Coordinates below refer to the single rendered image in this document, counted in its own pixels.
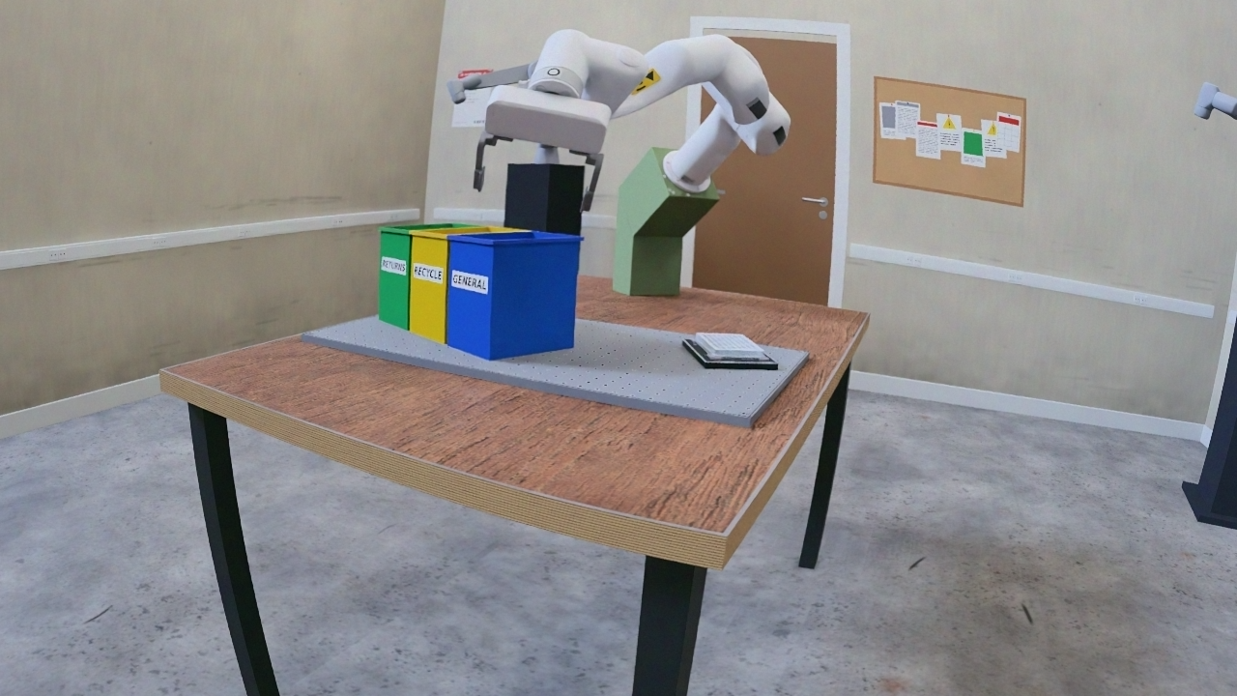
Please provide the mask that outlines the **green open-top bin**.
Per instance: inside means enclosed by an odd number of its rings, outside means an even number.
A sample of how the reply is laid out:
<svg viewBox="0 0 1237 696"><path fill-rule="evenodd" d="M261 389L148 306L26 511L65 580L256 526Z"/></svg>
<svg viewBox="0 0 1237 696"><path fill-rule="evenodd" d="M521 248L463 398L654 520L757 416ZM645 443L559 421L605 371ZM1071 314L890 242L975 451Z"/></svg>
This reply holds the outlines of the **green open-top bin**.
<svg viewBox="0 0 1237 696"><path fill-rule="evenodd" d="M414 230L480 226L439 223L404 226L377 226L381 232L379 320L409 331L411 266Z"/></svg>

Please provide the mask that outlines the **yellow open-top bin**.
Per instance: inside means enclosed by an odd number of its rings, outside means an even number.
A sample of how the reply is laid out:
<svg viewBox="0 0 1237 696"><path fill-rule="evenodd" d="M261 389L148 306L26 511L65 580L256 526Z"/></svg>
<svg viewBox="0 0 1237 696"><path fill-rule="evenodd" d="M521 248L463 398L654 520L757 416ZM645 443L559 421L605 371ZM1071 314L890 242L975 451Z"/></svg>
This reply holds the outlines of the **yellow open-top bin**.
<svg viewBox="0 0 1237 696"><path fill-rule="evenodd" d="M442 232L442 234L439 234ZM527 232L500 226L414 230L411 266L409 333L447 344L450 240L447 235Z"/></svg>

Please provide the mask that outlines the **blue bin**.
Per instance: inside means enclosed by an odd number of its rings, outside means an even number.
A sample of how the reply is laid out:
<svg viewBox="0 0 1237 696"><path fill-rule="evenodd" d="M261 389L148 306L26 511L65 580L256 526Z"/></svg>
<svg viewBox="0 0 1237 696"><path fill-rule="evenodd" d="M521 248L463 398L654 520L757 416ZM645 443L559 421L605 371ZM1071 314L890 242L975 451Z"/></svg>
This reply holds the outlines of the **blue bin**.
<svg viewBox="0 0 1237 696"><path fill-rule="evenodd" d="M487 361L574 347L584 237L477 232L447 239L447 345Z"/></svg>

